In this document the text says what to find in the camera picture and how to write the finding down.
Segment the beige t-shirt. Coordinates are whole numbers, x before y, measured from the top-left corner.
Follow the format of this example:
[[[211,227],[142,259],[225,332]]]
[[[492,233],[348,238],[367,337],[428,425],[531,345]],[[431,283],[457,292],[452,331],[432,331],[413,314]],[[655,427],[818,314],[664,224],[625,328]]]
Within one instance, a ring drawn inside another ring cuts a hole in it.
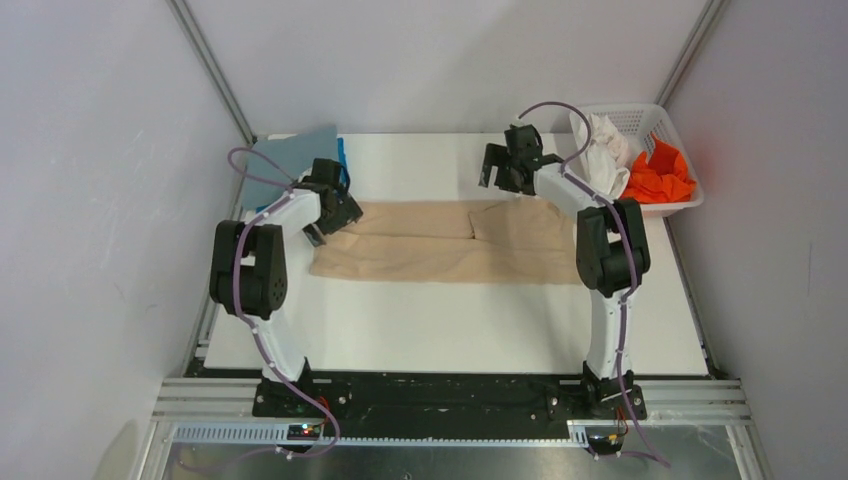
[[[310,266],[319,277],[374,282],[575,285],[574,224],[552,203],[364,202]]]

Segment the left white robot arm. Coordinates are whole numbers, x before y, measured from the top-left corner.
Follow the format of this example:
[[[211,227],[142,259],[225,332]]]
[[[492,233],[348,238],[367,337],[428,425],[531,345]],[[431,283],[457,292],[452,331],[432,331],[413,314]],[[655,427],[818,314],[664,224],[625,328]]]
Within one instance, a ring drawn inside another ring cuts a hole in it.
[[[262,412],[273,401],[292,416],[329,409],[301,380],[310,367],[289,329],[283,305],[289,290],[285,242],[304,234],[315,246],[357,222],[362,209],[350,193],[345,164],[317,158],[281,195],[247,221],[224,220],[215,229],[209,295],[250,330],[263,360],[256,400]]]

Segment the folded blue t-shirt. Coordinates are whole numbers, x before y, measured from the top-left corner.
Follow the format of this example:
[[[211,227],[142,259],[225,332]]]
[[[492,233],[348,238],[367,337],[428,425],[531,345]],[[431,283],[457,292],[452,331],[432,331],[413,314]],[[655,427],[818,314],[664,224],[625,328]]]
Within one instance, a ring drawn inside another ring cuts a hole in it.
[[[338,155],[338,161],[342,166],[342,173],[340,175],[340,181],[341,181],[341,184],[344,187],[345,191],[348,192],[349,189],[350,189],[351,181],[350,181],[350,174],[349,174],[349,169],[348,169],[348,165],[347,165],[345,143],[344,143],[344,139],[342,137],[337,138],[337,155]]]

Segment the folded grey t-shirt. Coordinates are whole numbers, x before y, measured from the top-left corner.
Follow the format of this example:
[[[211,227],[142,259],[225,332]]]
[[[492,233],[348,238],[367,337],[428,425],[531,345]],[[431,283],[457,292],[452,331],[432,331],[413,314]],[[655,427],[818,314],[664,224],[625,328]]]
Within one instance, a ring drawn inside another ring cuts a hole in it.
[[[242,188],[241,207],[256,210],[274,203],[283,194],[284,186],[309,170],[315,158],[338,161],[337,138],[337,127],[325,126],[286,138],[258,141],[253,150],[268,157],[276,167],[250,154],[247,173],[272,180],[276,185],[248,179]]]

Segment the white crumpled t-shirt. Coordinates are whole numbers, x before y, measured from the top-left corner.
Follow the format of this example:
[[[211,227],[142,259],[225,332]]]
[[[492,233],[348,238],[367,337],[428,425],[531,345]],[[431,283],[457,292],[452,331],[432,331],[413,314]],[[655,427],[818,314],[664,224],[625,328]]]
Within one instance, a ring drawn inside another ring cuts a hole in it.
[[[596,191],[619,198],[629,178],[631,149],[627,138],[614,125],[609,115],[586,114],[590,130],[579,115],[572,113],[570,121],[578,147],[586,139],[589,146],[578,157],[577,173]]]

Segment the white plastic laundry basket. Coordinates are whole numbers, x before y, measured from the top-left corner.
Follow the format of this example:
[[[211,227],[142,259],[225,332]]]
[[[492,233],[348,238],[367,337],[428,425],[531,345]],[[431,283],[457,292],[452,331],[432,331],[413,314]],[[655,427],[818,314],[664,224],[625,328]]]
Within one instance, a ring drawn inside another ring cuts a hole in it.
[[[651,154],[654,150],[654,142],[651,139],[651,134],[654,133],[663,142],[673,145],[679,149],[685,156],[686,163],[689,167],[690,176],[697,182],[696,190],[692,199],[688,202],[681,203],[665,203],[665,204],[641,204],[642,212],[646,215],[669,216],[680,210],[699,206],[704,201],[703,189],[697,179],[694,167],[691,165],[689,156],[685,153],[683,142],[680,139],[676,129],[672,125],[670,117],[665,109],[655,104],[607,104],[588,106],[581,109],[582,113],[577,114],[585,122],[587,129],[590,130],[589,120],[586,114],[609,115],[612,118],[614,125],[627,138],[631,149],[631,161],[629,169],[633,162],[643,152]],[[580,154],[589,146],[589,139],[586,139],[582,147],[576,146]],[[570,165],[576,175],[579,167],[578,157],[573,160]]]

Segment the orange crumpled t-shirt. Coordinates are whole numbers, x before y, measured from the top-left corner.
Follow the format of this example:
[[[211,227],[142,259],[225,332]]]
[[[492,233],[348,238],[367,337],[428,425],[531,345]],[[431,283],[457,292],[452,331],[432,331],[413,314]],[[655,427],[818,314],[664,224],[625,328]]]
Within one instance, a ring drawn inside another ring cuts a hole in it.
[[[697,182],[690,176],[685,156],[654,133],[651,139],[654,150],[643,151],[633,162],[622,197],[643,205],[690,201]]]

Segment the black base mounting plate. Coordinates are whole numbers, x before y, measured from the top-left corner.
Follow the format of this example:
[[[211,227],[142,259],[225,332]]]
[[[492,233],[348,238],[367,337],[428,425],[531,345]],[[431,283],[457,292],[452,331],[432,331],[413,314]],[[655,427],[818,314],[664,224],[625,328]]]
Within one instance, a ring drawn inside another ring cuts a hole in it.
[[[579,412],[584,397],[576,375],[310,369],[299,383],[328,407],[326,415],[295,415],[278,400],[262,412],[260,383],[253,416],[315,419],[329,435],[349,439],[567,440],[570,421],[624,419]]]

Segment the left controller board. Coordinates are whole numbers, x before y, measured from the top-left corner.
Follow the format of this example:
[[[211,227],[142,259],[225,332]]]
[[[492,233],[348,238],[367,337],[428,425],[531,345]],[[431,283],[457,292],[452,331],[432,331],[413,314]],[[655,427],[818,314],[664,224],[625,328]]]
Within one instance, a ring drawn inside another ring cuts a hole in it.
[[[305,441],[314,442],[322,438],[323,426],[321,424],[289,424],[286,432],[286,439],[291,442]]]

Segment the controller board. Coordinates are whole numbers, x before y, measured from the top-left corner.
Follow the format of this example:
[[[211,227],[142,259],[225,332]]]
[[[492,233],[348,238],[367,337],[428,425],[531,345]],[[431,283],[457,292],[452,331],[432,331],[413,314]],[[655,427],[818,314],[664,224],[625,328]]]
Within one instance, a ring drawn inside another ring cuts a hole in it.
[[[289,424],[286,432],[286,439],[291,442],[305,441],[314,442],[322,438],[323,426],[321,424]]]
[[[618,434],[589,435],[586,450],[593,457],[619,457],[623,450],[625,436]]]

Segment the right controller board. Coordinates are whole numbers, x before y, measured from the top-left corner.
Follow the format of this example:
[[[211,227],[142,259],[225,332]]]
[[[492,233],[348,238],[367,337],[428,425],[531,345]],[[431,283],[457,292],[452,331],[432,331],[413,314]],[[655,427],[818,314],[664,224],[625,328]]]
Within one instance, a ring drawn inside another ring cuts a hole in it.
[[[586,450],[593,457],[619,457],[623,450],[625,436],[618,434],[589,435]]]

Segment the left corner aluminium post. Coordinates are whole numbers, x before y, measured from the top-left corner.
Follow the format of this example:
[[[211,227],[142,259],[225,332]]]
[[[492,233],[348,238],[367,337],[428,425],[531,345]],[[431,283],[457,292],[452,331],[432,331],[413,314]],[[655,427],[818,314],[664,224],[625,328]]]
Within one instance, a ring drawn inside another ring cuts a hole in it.
[[[249,125],[246,115],[241,108],[225,72],[221,67],[214,50],[205,35],[196,15],[186,0],[167,0],[173,16],[191,48],[197,57],[201,68],[206,73],[213,90],[221,101],[227,115],[234,124],[243,142],[252,146],[257,136]]]

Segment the corner aluminium post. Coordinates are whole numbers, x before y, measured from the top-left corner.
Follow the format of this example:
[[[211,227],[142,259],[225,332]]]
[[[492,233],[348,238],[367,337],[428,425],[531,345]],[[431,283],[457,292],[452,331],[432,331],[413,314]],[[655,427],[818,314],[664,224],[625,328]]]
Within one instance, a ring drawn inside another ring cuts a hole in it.
[[[191,48],[197,57],[201,68],[206,73],[213,90],[221,101],[227,115],[234,124],[243,142],[252,146],[257,136],[249,125],[246,115],[241,108],[225,72],[221,67],[214,50],[205,35],[196,15],[186,0],[167,0],[173,16]]]
[[[676,92],[695,65],[700,52],[708,44],[730,4],[730,0],[709,0],[705,2],[656,96],[656,104],[663,108],[668,108],[671,105]]]

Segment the right corner aluminium post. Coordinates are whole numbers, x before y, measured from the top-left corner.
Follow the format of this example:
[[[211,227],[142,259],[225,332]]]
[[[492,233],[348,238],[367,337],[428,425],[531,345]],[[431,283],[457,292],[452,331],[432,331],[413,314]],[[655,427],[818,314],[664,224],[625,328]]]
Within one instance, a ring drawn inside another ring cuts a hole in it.
[[[730,4],[730,0],[709,0],[705,2],[656,96],[656,104],[663,108],[668,108],[671,105],[676,92],[695,65],[700,52],[708,44]]]

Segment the aluminium frame rail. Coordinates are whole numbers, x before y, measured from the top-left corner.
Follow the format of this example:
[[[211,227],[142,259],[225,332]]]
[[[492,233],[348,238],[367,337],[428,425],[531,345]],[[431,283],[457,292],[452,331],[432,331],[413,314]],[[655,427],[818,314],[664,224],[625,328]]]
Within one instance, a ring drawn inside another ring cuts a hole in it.
[[[317,372],[172,378],[139,479],[645,478],[772,473],[736,380],[640,378],[625,411],[573,375]]]

